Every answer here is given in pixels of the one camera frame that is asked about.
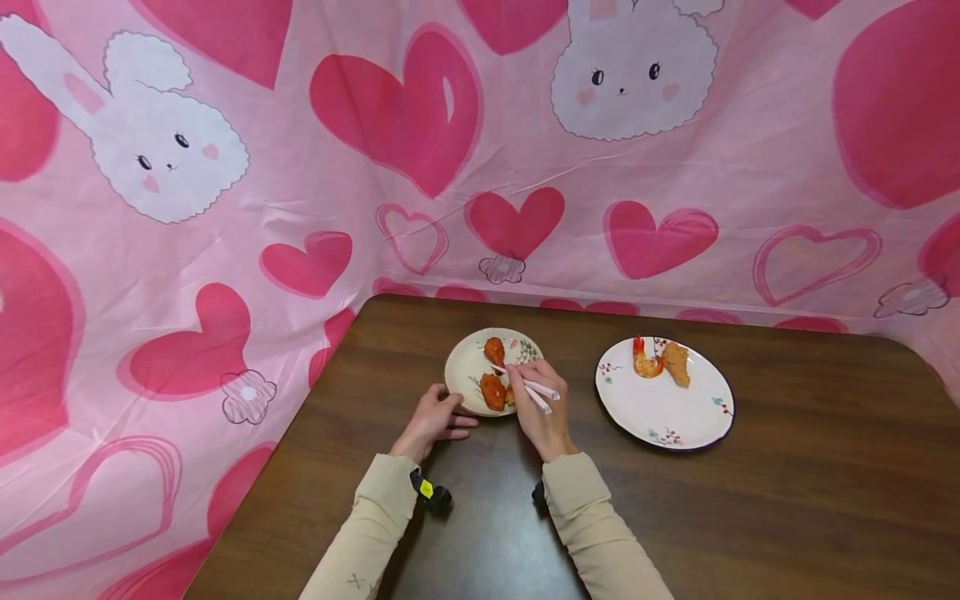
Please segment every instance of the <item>wooden table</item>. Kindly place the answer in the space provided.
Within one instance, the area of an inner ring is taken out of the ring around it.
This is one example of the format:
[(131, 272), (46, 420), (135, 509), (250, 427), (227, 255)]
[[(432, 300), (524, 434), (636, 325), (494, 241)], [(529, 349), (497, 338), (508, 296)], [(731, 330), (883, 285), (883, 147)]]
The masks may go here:
[[(187, 598), (297, 598), (451, 348), (523, 331), (569, 382), (570, 427), (678, 600), (960, 598), (960, 413), (895, 342), (402, 297), (368, 302)], [(613, 424), (596, 362), (643, 332), (730, 381), (713, 449), (655, 450)], [(513, 418), (434, 450), (446, 521), (418, 511), (379, 598), (586, 598), (530, 492), (540, 464)]]

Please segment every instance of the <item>beige sleeve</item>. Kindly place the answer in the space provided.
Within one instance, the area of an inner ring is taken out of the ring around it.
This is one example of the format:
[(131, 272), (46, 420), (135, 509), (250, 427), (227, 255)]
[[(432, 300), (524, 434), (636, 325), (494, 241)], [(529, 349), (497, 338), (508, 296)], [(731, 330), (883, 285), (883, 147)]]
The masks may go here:
[(408, 458), (377, 454), (357, 487), (353, 510), (300, 594), (300, 600), (369, 600), (413, 516), (417, 493)]
[(673, 600), (583, 452), (543, 466), (550, 516), (593, 600)]

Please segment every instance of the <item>small plate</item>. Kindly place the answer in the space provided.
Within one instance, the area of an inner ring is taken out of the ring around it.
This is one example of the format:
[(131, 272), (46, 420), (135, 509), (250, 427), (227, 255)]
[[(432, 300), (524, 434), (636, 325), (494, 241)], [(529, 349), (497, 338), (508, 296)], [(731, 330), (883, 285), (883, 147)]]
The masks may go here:
[[(657, 355), (670, 341), (643, 340)], [(639, 440), (668, 450), (707, 447), (723, 439), (733, 424), (733, 394), (727, 380), (702, 354), (685, 348), (687, 389), (674, 383), (666, 369), (652, 379), (637, 375), (633, 338), (607, 350), (597, 365), (597, 391), (613, 420)]]
[[(446, 388), (451, 394), (463, 394), (463, 407), (477, 417), (506, 417), (516, 412), (515, 406), (508, 406), (502, 413), (487, 408), (480, 392), (480, 377), (484, 373), (496, 374), (490, 361), (483, 355), (483, 346), (490, 338), (503, 340), (506, 350), (504, 362), (527, 363), (542, 358), (543, 352), (534, 341), (519, 331), (502, 327), (488, 327), (474, 331), (450, 352), (444, 368)], [(509, 385), (507, 375), (500, 375), (504, 385)]]

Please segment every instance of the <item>person's right hand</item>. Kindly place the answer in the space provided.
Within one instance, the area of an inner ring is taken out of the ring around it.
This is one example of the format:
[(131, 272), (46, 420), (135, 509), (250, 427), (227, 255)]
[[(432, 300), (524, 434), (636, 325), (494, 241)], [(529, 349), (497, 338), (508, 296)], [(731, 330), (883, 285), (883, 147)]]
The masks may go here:
[[(516, 417), (520, 428), (537, 449), (545, 463), (552, 463), (564, 454), (576, 454), (580, 450), (570, 440), (570, 427), (566, 416), (566, 382), (545, 360), (535, 360), (525, 365), (507, 365), (510, 387), (514, 390)], [(559, 400), (546, 400), (553, 410), (545, 415), (530, 398), (523, 387), (523, 380), (536, 381), (560, 393)]]

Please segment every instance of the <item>pink chopsticks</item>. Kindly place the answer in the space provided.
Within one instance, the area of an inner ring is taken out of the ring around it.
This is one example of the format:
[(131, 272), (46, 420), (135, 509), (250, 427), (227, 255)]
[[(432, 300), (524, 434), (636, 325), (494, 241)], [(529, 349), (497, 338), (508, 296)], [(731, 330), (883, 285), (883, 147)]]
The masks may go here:
[[(498, 367), (493, 363), (491, 363), (491, 365), (493, 366), (494, 371), (507, 372), (507, 370), (503, 367)], [(523, 380), (523, 387), (526, 389), (527, 395), (537, 403), (537, 406), (540, 407), (545, 415), (553, 414), (553, 409), (550, 408), (550, 405), (546, 403), (540, 394), (547, 396), (553, 401), (557, 401), (560, 399), (560, 394), (556, 390), (551, 390), (550, 388), (546, 387), (545, 385), (541, 385), (536, 381), (527, 381), (525, 379)]]

